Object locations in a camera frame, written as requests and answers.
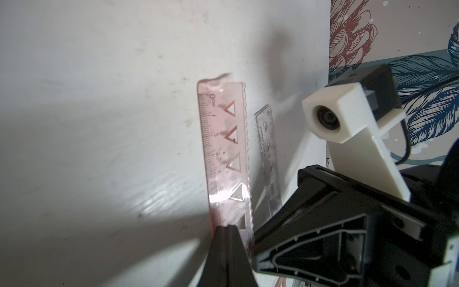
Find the short clear stencil ruler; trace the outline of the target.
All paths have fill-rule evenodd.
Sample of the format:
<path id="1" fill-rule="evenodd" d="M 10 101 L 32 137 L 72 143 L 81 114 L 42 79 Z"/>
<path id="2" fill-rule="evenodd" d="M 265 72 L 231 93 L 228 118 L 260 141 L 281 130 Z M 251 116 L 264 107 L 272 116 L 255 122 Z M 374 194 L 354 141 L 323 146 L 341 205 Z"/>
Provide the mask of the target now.
<path id="1" fill-rule="evenodd" d="M 271 106 L 266 104 L 255 113 L 262 175 L 264 178 L 264 198 L 267 200 L 270 217 L 282 207 L 279 167 L 275 139 L 274 120 Z"/>

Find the long pink ruler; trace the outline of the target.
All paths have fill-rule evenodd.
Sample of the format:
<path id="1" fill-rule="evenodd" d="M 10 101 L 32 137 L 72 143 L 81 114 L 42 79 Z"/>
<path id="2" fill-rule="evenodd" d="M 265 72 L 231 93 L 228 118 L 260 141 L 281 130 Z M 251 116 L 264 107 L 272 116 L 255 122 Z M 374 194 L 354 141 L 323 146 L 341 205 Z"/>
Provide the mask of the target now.
<path id="1" fill-rule="evenodd" d="M 253 244 L 246 85 L 230 74 L 197 83 L 208 203 L 213 227 L 236 226 Z"/>

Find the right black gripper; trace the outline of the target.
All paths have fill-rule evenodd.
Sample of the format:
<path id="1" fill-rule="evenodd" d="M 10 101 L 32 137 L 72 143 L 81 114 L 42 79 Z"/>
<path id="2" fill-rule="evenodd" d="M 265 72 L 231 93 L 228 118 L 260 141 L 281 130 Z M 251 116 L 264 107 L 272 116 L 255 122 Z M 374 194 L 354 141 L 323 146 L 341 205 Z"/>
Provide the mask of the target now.
<path id="1" fill-rule="evenodd" d="M 459 256 L 459 171 L 401 171 L 409 202 L 325 169 L 298 172 L 298 189 L 255 236 L 258 273 L 321 287 L 449 287 Z"/>

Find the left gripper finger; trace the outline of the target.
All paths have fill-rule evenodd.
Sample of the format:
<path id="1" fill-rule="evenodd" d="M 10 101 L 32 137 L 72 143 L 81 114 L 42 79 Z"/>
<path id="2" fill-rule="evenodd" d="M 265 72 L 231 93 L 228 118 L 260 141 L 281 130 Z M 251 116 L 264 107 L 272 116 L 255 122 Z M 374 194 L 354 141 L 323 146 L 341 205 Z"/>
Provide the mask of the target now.
<path id="1" fill-rule="evenodd" d="M 218 226 L 199 287 L 256 287 L 257 281 L 236 226 Z"/>

